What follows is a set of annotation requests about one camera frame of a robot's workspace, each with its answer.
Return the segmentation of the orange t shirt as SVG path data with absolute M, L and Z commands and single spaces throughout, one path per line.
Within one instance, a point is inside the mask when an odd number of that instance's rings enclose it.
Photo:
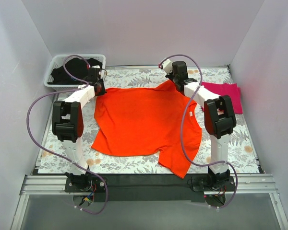
M 202 140 L 197 103 L 188 102 L 169 80 L 155 88 L 109 88 L 96 99 L 99 131 L 91 147 L 115 157 L 160 152 L 158 163 L 184 178 Z

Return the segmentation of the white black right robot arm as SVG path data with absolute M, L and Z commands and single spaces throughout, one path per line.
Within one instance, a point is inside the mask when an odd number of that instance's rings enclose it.
M 210 135 L 211 162 L 204 166 L 208 168 L 206 179 L 200 186 L 221 188 L 230 180 L 230 165 L 228 164 L 229 137 L 236 126 L 236 117 L 230 96 L 218 95 L 209 91 L 195 79 L 189 78 L 187 65 L 184 61 L 172 62 L 166 59 L 159 68 L 167 74 L 176 90 L 204 108 L 204 127 Z

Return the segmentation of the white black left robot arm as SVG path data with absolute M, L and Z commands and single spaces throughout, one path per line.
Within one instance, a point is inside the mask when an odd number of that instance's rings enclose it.
M 55 101 L 52 112 L 52 133 L 65 148 L 67 158 L 72 160 L 70 171 L 65 173 L 69 186 L 83 192 L 104 191 L 105 182 L 86 172 L 88 167 L 82 150 L 81 136 L 84 132 L 83 107 L 96 96 L 106 93 L 99 66 L 88 66 L 84 78 L 89 85 L 79 86 L 68 98 Z

